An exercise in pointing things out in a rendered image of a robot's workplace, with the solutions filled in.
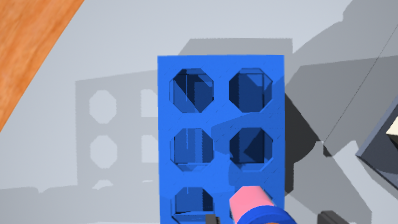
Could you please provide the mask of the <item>blue tube rack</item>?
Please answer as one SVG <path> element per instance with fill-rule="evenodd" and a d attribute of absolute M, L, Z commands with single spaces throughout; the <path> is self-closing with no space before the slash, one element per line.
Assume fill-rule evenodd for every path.
<path fill-rule="evenodd" d="M 284 209 L 284 55 L 158 56 L 158 145 L 160 224 L 234 224 L 242 186 Z"/>

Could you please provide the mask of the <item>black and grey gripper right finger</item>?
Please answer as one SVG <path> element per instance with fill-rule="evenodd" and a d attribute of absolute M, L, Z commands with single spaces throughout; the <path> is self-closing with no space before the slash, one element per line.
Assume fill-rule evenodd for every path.
<path fill-rule="evenodd" d="M 317 224 L 349 224 L 334 211 L 321 211 L 317 216 Z"/>

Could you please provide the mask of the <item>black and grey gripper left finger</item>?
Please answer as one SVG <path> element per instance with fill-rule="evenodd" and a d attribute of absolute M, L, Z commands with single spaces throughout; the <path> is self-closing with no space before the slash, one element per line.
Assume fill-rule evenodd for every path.
<path fill-rule="evenodd" d="M 216 214 L 205 214 L 205 224 L 221 224 L 220 217 L 216 217 Z"/>

